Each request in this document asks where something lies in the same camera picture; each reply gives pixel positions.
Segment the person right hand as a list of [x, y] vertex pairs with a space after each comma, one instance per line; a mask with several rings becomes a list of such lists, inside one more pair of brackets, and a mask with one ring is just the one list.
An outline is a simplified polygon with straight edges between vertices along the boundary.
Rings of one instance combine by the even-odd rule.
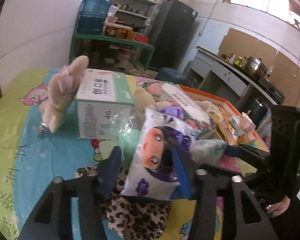
[[266, 206], [266, 215], [271, 218], [280, 216], [288, 210], [289, 206], [290, 199], [287, 196], [285, 196], [280, 202]]

